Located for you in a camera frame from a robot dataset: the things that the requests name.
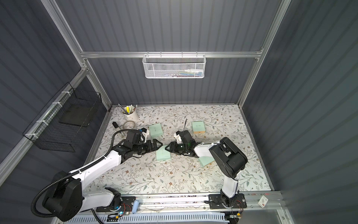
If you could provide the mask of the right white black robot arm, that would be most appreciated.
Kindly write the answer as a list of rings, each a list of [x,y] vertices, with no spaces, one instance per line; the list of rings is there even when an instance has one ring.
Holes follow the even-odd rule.
[[[185,130],[177,131],[174,138],[176,140],[165,147],[166,151],[176,155],[214,159],[224,175],[219,204],[226,208],[233,207],[238,200],[240,173],[248,163],[246,155],[228,137],[212,143],[196,142]]]

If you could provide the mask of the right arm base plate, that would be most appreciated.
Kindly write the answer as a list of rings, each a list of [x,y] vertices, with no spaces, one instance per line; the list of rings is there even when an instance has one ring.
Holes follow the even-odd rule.
[[[209,194],[210,209],[246,209],[247,203],[244,194],[235,194],[228,198],[225,194]]]

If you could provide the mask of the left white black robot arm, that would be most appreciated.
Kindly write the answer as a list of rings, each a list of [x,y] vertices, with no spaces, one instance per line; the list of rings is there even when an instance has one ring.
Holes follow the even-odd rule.
[[[103,156],[71,172],[57,173],[52,182],[34,197],[31,212],[37,217],[56,217],[66,222],[83,211],[95,214],[97,207],[107,207],[111,212],[125,209],[121,194],[112,187],[90,193],[83,190],[105,172],[134,155],[155,152],[163,146],[157,139],[147,140],[145,131],[126,129],[127,138],[115,145],[116,135],[122,133],[122,130],[116,131]]]

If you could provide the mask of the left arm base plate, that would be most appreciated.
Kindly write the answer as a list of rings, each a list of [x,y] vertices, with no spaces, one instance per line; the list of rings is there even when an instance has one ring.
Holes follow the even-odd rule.
[[[97,207],[96,212],[131,212],[136,197],[121,197],[114,199],[109,206]]]

